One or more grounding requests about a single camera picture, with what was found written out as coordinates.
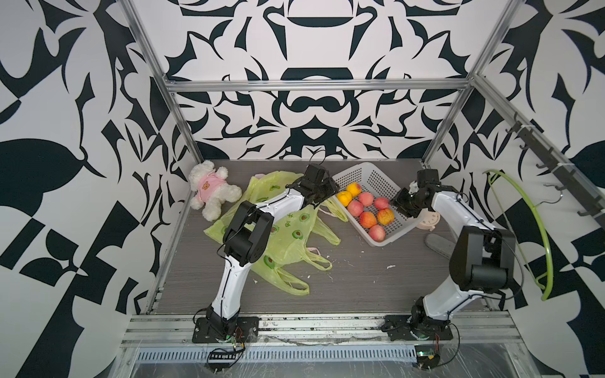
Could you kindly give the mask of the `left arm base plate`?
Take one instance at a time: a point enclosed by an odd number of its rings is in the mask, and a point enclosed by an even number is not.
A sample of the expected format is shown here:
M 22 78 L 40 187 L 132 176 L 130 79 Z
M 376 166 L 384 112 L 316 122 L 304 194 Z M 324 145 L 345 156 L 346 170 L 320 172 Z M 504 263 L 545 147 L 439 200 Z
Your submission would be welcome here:
M 258 335 L 260 318 L 234 317 L 229 321 L 222 319 L 198 318 L 192 335 L 192 343 L 219 343 L 233 341 L 245 342 Z

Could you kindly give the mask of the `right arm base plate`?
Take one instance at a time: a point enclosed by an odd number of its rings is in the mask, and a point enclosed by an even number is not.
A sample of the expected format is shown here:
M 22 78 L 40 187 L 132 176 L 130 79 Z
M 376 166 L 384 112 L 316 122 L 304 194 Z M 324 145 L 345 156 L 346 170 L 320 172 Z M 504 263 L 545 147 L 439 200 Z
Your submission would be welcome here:
M 435 321 L 430 318 L 418 321 L 411 315 L 387 315 L 380 329 L 392 341 L 449 341 L 454 338 L 447 321 Z

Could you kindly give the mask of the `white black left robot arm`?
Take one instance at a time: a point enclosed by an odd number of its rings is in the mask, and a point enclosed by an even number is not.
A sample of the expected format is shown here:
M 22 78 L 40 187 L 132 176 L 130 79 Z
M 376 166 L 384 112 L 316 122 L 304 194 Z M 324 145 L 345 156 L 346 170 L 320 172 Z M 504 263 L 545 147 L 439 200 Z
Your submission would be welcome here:
M 301 178 L 287 184 L 274 197 L 239 205 L 223 238 L 225 269 L 221 284 L 206 311 L 206 319 L 215 329 L 233 334 L 247 276 L 252 264 L 265 252 L 275 223 L 307 206 L 320 206 L 338 189 L 328 170 L 310 164 Z

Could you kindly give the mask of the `green avocado print plastic bag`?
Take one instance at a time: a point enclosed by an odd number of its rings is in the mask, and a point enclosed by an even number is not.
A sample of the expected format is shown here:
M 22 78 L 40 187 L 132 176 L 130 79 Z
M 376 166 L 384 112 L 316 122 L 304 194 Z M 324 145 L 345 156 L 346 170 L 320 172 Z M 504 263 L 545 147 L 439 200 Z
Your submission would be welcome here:
M 262 203 L 280 195 L 285 186 L 300 178 L 300 173 L 274 171 L 250 179 L 241 200 Z M 340 238 L 321 220 L 320 209 L 312 205 L 296 211 L 274 223 L 266 251 L 256 261 L 252 270 L 258 275 L 282 273 L 284 267 L 301 261 L 316 269 L 332 269 L 332 263 L 307 246 L 311 234 L 316 233 L 332 245 L 339 245 Z

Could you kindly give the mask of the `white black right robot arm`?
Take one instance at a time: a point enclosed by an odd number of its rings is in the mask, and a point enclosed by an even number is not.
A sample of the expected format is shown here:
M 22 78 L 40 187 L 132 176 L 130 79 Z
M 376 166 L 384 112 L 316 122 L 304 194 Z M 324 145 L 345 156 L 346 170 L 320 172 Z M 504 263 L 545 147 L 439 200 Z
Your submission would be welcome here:
M 416 301 L 407 321 L 419 337 L 443 330 L 452 316 L 475 299 L 509 288 L 514 281 L 515 235 L 480 217 L 463 195 L 440 181 L 435 169 L 417 172 L 415 191 L 401 189 L 391 201 L 405 217 L 436 212 L 456 237 L 449 276 L 431 294 Z

